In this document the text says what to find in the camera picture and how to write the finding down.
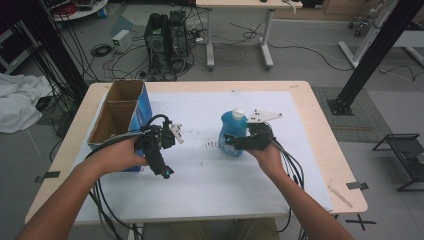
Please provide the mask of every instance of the electrical equipment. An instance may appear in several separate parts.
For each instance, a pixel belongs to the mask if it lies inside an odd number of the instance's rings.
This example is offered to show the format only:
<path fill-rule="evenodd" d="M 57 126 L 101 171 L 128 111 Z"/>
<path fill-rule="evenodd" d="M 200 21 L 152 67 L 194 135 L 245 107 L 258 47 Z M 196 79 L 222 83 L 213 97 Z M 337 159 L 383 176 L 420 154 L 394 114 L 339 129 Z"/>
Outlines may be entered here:
<path fill-rule="evenodd" d="M 67 4 L 69 2 L 70 0 L 43 0 L 44 6 L 49 10 Z"/>
<path fill-rule="evenodd" d="M 301 0 L 301 2 L 303 4 L 302 8 L 322 8 L 324 4 L 324 0 Z"/>
<path fill-rule="evenodd" d="M 93 9 L 94 0 L 73 0 L 73 2 L 81 11 L 90 11 Z"/>
<path fill-rule="evenodd" d="M 172 5 L 196 7 L 196 0 L 173 0 Z"/>
<path fill-rule="evenodd" d="M 128 30 L 120 31 L 115 37 L 112 38 L 113 45 L 115 45 L 116 51 L 124 53 L 132 45 L 132 37 Z"/>
<path fill-rule="evenodd" d="M 153 13 L 149 17 L 144 32 L 151 69 L 169 66 L 172 57 L 172 39 L 168 27 L 168 16 Z"/>
<path fill-rule="evenodd" d="M 189 47 L 187 41 L 186 12 L 171 11 L 169 13 L 168 22 L 175 51 L 177 51 L 179 55 L 187 57 L 189 54 Z"/>

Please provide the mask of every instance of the floor mat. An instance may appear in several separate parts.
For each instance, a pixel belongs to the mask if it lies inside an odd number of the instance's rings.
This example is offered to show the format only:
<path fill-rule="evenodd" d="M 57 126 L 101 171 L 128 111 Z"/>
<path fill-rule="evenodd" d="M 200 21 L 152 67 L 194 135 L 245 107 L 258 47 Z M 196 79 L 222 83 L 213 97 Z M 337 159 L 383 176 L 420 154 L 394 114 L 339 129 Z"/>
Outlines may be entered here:
<path fill-rule="evenodd" d="M 312 90 L 337 141 L 376 143 L 392 133 L 365 89 L 359 92 L 351 106 L 353 116 L 335 116 L 328 107 L 327 99 L 335 99 L 341 88 L 313 87 Z"/>

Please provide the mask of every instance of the computer tower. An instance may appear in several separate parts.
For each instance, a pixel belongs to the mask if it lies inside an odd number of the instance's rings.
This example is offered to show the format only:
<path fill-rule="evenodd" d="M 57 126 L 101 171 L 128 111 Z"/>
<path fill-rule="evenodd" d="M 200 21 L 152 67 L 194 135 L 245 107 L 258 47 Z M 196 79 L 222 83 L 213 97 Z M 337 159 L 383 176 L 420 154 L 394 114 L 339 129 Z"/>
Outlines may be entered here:
<path fill-rule="evenodd" d="M 166 67 L 171 64 L 172 39 L 168 25 L 168 16 L 153 13 L 149 17 L 144 32 L 150 66 Z"/>
<path fill-rule="evenodd" d="M 196 7 L 196 0 L 171 0 L 173 5 Z"/>
<path fill-rule="evenodd" d="M 187 57 L 189 46 L 187 41 L 186 12 L 171 11 L 169 13 L 169 28 L 171 31 L 172 45 L 178 54 Z"/>

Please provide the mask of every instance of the person's leg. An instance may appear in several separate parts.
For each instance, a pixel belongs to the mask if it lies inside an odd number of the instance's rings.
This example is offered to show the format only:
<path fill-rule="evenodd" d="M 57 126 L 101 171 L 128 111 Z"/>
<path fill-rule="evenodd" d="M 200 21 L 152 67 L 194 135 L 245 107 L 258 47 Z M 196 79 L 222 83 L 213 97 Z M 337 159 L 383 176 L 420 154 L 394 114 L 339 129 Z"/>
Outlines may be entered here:
<path fill-rule="evenodd" d="M 207 222 L 172 223 L 169 231 L 170 240 L 210 240 Z"/>
<path fill-rule="evenodd" d="M 231 240 L 279 240 L 274 218 L 237 220 Z"/>

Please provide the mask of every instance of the table leg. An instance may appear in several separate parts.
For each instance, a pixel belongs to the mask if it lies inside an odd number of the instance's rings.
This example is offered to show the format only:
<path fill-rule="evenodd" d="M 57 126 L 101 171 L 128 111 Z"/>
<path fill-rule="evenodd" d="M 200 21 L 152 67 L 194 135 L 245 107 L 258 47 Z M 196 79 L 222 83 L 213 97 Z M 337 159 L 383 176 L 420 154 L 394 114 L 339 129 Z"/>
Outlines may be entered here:
<path fill-rule="evenodd" d="M 415 50 L 413 47 L 404 47 L 403 49 L 405 49 L 409 54 L 411 54 L 411 56 L 417 60 L 417 62 L 419 64 L 421 64 L 421 66 L 424 67 L 424 57 L 417 52 L 417 50 Z"/>
<path fill-rule="evenodd" d="M 271 23 L 272 23 L 272 17 L 274 16 L 274 12 L 275 12 L 275 9 L 269 9 L 268 14 L 267 14 L 267 19 L 266 19 L 266 27 L 265 27 L 264 37 L 259 38 L 262 53 L 263 53 L 264 58 L 265 58 L 265 64 L 266 64 L 268 69 L 270 69 L 274 66 L 274 63 L 272 62 L 271 54 L 269 52 L 268 44 L 267 44 L 269 32 L 271 31 Z"/>
<path fill-rule="evenodd" d="M 358 50 L 356 50 L 355 54 L 350 51 L 345 42 L 339 42 L 339 47 L 341 48 L 341 50 L 349 60 L 350 64 L 352 64 L 354 68 L 358 66 L 362 56 L 365 54 L 365 52 L 368 50 L 368 47 L 371 45 L 375 37 L 380 32 L 381 26 L 383 25 L 384 21 L 387 19 L 389 14 L 392 12 L 392 10 L 395 8 L 396 4 L 396 0 L 392 0 L 391 2 L 387 3 L 387 6 L 384 7 L 382 13 L 377 17 L 374 22 L 371 23 L 371 29 L 368 31 L 364 40 L 362 40 L 362 43 L 361 45 L 359 45 L 359 48 Z"/>
<path fill-rule="evenodd" d="M 213 70 L 215 65 L 214 56 L 213 56 L 213 41 L 212 41 L 212 23 L 211 23 L 211 15 L 212 9 L 208 9 L 207 18 L 208 18 L 208 39 L 206 41 L 206 60 L 207 66 L 209 70 Z"/>

